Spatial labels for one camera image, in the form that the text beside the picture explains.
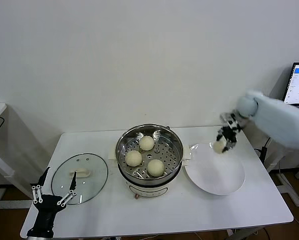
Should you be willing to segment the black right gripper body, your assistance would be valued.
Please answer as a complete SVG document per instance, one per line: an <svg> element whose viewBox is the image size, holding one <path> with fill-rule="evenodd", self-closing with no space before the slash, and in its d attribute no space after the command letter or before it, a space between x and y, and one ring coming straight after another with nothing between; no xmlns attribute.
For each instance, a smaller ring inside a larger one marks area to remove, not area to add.
<svg viewBox="0 0 299 240"><path fill-rule="evenodd" d="M236 143L236 135L242 130L242 127L236 120L228 120L227 125L222 127L222 134L227 142Z"/></svg>

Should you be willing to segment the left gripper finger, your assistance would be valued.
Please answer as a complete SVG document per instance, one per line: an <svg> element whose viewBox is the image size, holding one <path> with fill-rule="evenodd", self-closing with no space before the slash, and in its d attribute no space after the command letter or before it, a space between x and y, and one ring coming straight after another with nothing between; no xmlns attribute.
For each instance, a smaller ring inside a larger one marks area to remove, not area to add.
<svg viewBox="0 0 299 240"><path fill-rule="evenodd" d="M43 202L42 187L44 186L49 169L50 169L50 167L48 166L46 168L46 170L44 171L44 173L40 176L38 182L32 185L32 194L33 194L33 203L34 204L37 204L37 203L41 204Z"/></svg>
<svg viewBox="0 0 299 240"><path fill-rule="evenodd" d="M74 171L74 175L71 181L71 185L69 188L69 192L61 199L57 202L58 206L66 206L66 204L77 194L75 192L76 189L76 176L77 176L77 172Z"/></svg>

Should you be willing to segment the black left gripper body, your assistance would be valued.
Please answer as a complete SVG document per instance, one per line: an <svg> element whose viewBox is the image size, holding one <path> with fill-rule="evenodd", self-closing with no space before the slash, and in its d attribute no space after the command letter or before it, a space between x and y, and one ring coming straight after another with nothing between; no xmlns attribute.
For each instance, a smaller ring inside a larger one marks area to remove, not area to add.
<svg viewBox="0 0 299 240"><path fill-rule="evenodd" d="M34 206L38 210L38 215L33 229L36 230L51 230L54 226L54 220L58 212L64 210L63 206L57 205L58 201L62 199L61 196L50 194L42 195L42 203L35 203Z"/></svg>

